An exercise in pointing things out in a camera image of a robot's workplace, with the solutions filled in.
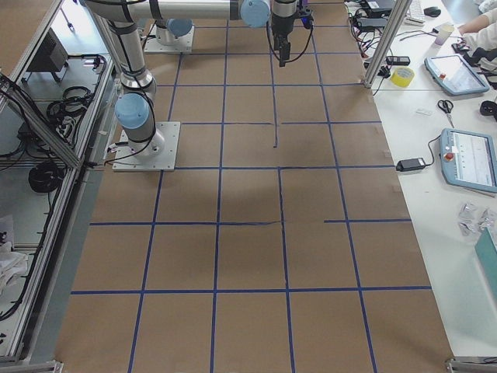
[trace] monitor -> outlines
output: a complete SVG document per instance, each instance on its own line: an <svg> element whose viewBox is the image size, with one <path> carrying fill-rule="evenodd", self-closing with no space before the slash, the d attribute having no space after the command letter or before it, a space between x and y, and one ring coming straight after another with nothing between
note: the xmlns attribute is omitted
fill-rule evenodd
<svg viewBox="0 0 497 373"><path fill-rule="evenodd" d="M446 128L440 135L442 173L449 184L497 193L492 137Z"/></svg>
<svg viewBox="0 0 497 373"><path fill-rule="evenodd" d="M436 82L451 95L481 93L490 89L459 55L436 56L425 59L425 66Z"/></svg>

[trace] grid square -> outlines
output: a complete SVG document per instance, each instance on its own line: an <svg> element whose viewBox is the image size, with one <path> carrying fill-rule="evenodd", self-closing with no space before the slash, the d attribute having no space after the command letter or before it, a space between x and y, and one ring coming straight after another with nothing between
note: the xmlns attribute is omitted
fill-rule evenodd
<svg viewBox="0 0 497 373"><path fill-rule="evenodd" d="M350 219L409 217L394 168L342 169L340 175Z"/></svg>
<svg viewBox="0 0 497 373"><path fill-rule="evenodd" d="M280 193L276 170L223 171L221 219L231 222L279 221Z"/></svg>
<svg viewBox="0 0 497 373"><path fill-rule="evenodd" d="M227 84L271 84L271 56L268 54L229 54Z"/></svg>
<svg viewBox="0 0 497 373"><path fill-rule="evenodd" d="M393 164L381 124L333 124L332 133L341 166Z"/></svg>
<svg viewBox="0 0 497 373"><path fill-rule="evenodd" d="M290 372L285 294L219 294L214 356L214 371Z"/></svg>
<svg viewBox="0 0 497 373"><path fill-rule="evenodd" d="M333 122L380 121L373 94L362 85L325 87L325 95Z"/></svg>
<svg viewBox="0 0 497 373"><path fill-rule="evenodd" d="M221 226L217 287L285 288L281 224Z"/></svg>
<svg viewBox="0 0 497 373"><path fill-rule="evenodd" d="M220 123L223 94L223 87L177 87L172 107L172 120Z"/></svg>
<svg viewBox="0 0 497 373"><path fill-rule="evenodd" d="M269 53L266 29L251 27L230 27L228 29L228 53Z"/></svg>
<svg viewBox="0 0 497 373"><path fill-rule="evenodd" d="M73 290L140 290L149 226L90 226Z"/></svg>
<svg viewBox="0 0 497 373"><path fill-rule="evenodd" d="M92 221L152 221L159 173L103 172Z"/></svg>
<svg viewBox="0 0 497 373"><path fill-rule="evenodd" d="M276 113L285 122L326 122L321 87L276 87Z"/></svg>
<svg viewBox="0 0 497 373"><path fill-rule="evenodd" d="M274 124L224 126L223 166L278 166Z"/></svg>
<svg viewBox="0 0 497 373"><path fill-rule="evenodd" d="M373 372L357 292L291 295L296 371Z"/></svg>
<svg viewBox="0 0 497 373"><path fill-rule="evenodd" d="M278 127L281 166L334 166L332 142L325 124L292 124Z"/></svg>
<svg viewBox="0 0 497 373"><path fill-rule="evenodd" d="M443 371L452 353L431 291L368 291L364 301L378 371Z"/></svg>
<svg viewBox="0 0 497 373"><path fill-rule="evenodd" d="M328 126L292 124L224 126L224 166L333 166Z"/></svg>
<svg viewBox="0 0 497 373"><path fill-rule="evenodd" d="M360 54L318 54L323 84L361 83L365 70Z"/></svg>
<svg viewBox="0 0 497 373"><path fill-rule="evenodd" d="M285 169L281 178L285 221L322 223L344 219L334 169Z"/></svg>
<svg viewBox="0 0 497 373"><path fill-rule="evenodd" d="M145 63L157 84L174 84L178 73L179 56L176 54L145 54Z"/></svg>
<svg viewBox="0 0 497 373"><path fill-rule="evenodd" d="M72 295L54 358L71 373L127 371L139 300L140 295ZM103 351L105 364L89 358Z"/></svg>
<svg viewBox="0 0 497 373"><path fill-rule="evenodd" d="M298 62L288 64L285 68L274 67L275 84L319 84L318 67L316 57L313 54L304 54Z"/></svg>
<svg viewBox="0 0 497 373"><path fill-rule="evenodd" d="M223 84L224 56L221 54L184 54L178 84Z"/></svg>
<svg viewBox="0 0 497 373"><path fill-rule="evenodd" d="M348 26L315 27L313 37L320 53L359 53Z"/></svg>
<svg viewBox="0 0 497 373"><path fill-rule="evenodd" d="M349 25L349 17L343 4L312 4L311 9L319 26Z"/></svg>
<svg viewBox="0 0 497 373"><path fill-rule="evenodd" d="M271 87L227 87L224 120L228 123L274 123L273 90Z"/></svg>
<svg viewBox="0 0 497 373"><path fill-rule="evenodd" d="M216 221L218 179L216 169L177 169L165 174L157 221Z"/></svg>
<svg viewBox="0 0 497 373"><path fill-rule="evenodd" d="M286 223L291 288L354 288L356 275L343 223Z"/></svg>
<svg viewBox="0 0 497 373"><path fill-rule="evenodd" d="M212 295L145 295L134 372L209 371Z"/></svg>
<svg viewBox="0 0 497 373"><path fill-rule="evenodd" d="M147 289L211 289L214 225L158 225L148 265Z"/></svg>
<svg viewBox="0 0 497 373"><path fill-rule="evenodd" d="M193 52L195 54L224 54L226 52L226 28L195 29Z"/></svg>
<svg viewBox="0 0 497 373"><path fill-rule="evenodd" d="M363 286L428 285L412 224L351 224Z"/></svg>
<svg viewBox="0 0 497 373"><path fill-rule="evenodd" d="M218 167L220 124L185 124L179 135L177 167Z"/></svg>

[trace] scissors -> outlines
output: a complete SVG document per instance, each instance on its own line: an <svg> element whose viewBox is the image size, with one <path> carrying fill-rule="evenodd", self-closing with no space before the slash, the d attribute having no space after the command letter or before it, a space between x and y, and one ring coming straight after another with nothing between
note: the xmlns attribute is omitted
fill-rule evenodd
<svg viewBox="0 0 497 373"><path fill-rule="evenodd" d="M441 109L447 115L447 118L449 119L450 126L452 128L455 128L454 123L452 123L452 115L450 115L450 113L452 112L452 109L454 108L454 104L452 103L452 101L449 101L448 99L441 99L437 103L437 105L438 105L439 109Z"/></svg>

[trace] brown paper floor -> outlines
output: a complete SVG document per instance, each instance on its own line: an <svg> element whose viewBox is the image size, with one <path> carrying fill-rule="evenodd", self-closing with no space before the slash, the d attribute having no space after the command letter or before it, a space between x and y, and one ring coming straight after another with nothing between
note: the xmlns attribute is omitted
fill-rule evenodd
<svg viewBox="0 0 497 373"><path fill-rule="evenodd" d="M314 10L308 53L283 69L239 22L199 21L194 54L147 56L157 120L182 122L178 167L105 171L57 346L67 371L444 371L345 9Z"/></svg>

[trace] white mounting plate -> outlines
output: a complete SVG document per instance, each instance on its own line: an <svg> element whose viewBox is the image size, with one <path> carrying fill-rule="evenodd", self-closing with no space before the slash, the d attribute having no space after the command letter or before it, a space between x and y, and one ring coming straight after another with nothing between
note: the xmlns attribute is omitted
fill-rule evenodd
<svg viewBox="0 0 497 373"><path fill-rule="evenodd" d="M156 27L154 26L150 34L155 35L155 30ZM176 39L176 42L172 45L162 45L157 41L155 37L148 39L145 43L144 52L150 54L192 53L193 33L195 33L195 26L192 26L190 32L187 33L184 37L179 37L178 39Z"/></svg>
<svg viewBox="0 0 497 373"><path fill-rule="evenodd" d="M134 155L121 161L113 163L113 170L116 172L143 172L143 171L173 171L176 163L176 153L178 151L180 122L157 122L157 131L164 135L164 148L157 155L149 159L138 159ZM127 141L124 131L121 133L119 141ZM123 146L117 149L116 158L131 155L131 149Z"/></svg>

